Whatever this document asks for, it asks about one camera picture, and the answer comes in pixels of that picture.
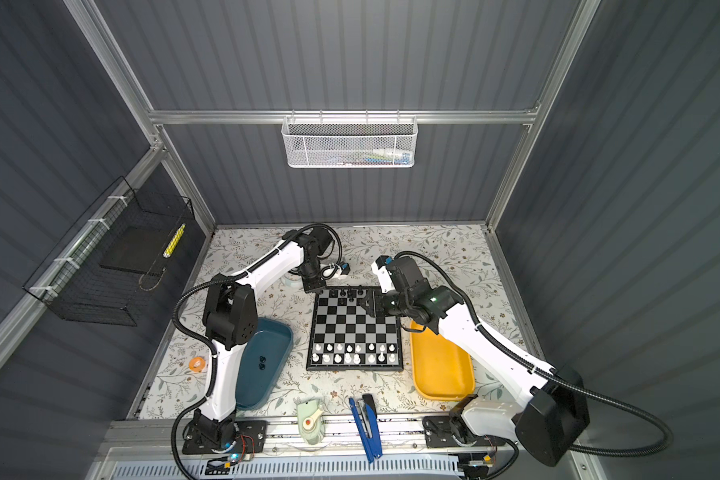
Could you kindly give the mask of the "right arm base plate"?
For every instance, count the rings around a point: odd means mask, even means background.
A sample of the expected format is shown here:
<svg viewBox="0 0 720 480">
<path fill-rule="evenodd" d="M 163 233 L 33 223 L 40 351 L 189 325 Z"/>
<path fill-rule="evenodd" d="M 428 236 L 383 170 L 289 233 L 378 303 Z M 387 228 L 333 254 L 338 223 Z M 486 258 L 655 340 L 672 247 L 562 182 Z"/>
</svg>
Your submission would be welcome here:
<svg viewBox="0 0 720 480">
<path fill-rule="evenodd" d="M 422 419 L 428 448 L 499 447 L 506 442 L 496 437 L 474 434 L 461 419 L 447 415 L 425 416 Z"/>
</svg>

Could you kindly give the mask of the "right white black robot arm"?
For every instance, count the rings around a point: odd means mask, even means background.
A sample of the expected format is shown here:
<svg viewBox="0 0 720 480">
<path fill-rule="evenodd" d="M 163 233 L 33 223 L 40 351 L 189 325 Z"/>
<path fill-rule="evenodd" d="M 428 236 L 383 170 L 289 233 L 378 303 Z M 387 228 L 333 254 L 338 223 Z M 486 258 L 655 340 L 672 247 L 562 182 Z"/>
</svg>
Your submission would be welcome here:
<svg viewBox="0 0 720 480">
<path fill-rule="evenodd" d="M 410 319 L 456 345 L 510 392 L 519 406 L 506 421 L 514 438 L 540 463 L 553 467 L 569 451 L 612 458 L 639 458 L 668 449 L 674 440 L 669 425 L 639 407 L 585 388 L 572 368 L 556 368 L 521 348 L 481 319 L 474 303 L 443 268 L 428 265 L 443 278 L 434 287 L 417 262 L 422 254 L 401 251 L 381 255 L 371 269 L 381 289 L 371 303 L 374 314 Z M 588 403 L 595 401 L 656 427 L 661 437 L 644 446 L 603 448 L 578 444 L 590 424 Z"/>
</svg>

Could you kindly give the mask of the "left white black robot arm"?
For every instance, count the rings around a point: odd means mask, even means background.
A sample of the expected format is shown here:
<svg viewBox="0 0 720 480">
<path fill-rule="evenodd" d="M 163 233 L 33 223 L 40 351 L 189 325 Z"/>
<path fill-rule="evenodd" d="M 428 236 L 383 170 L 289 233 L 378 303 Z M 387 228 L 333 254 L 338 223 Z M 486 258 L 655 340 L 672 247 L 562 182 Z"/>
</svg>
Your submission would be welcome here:
<svg viewBox="0 0 720 480">
<path fill-rule="evenodd" d="M 240 437 L 235 425 L 236 386 L 242 356 L 257 330 L 257 300 L 281 277 L 295 273 L 307 293 L 346 269 L 338 233 L 323 223 L 286 232 L 262 257 L 234 273 L 219 273 L 181 295 L 172 314 L 175 329 L 208 349 L 205 392 L 185 409 L 189 426 L 209 446 L 229 451 Z M 203 292 L 202 334 L 181 321 L 183 305 Z"/>
</svg>

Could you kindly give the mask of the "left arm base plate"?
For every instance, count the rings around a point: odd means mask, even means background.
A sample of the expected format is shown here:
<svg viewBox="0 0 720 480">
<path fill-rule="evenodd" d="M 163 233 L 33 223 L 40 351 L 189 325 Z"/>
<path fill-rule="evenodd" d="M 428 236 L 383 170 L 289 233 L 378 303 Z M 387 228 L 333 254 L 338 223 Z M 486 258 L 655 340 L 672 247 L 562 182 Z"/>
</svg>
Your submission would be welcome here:
<svg viewBox="0 0 720 480">
<path fill-rule="evenodd" d="M 219 423 L 204 419 L 191 420 L 182 432 L 184 455 L 222 453 L 258 454 L 267 437 L 266 421 L 235 421 Z"/>
</svg>

